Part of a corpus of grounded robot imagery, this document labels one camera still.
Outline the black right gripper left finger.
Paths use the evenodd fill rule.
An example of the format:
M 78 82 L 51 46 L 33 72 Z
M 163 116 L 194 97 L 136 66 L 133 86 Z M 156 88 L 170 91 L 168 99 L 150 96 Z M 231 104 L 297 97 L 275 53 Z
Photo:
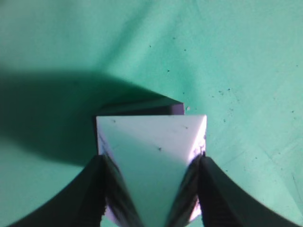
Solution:
M 113 197 L 120 186 L 115 163 L 95 155 L 84 169 L 45 204 L 11 224 L 12 227 L 99 227 L 110 207 L 121 227 L 129 218 L 120 199 Z

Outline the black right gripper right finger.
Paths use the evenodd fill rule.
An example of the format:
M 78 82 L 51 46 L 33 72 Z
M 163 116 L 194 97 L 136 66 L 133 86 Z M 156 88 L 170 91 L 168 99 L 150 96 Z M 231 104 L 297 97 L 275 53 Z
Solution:
M 240 188 L 210 158 L 194 158 L 179 186 L 169 211 L 167 227 L 185 227 L 194 207 L 205 227 L 294 227 Z

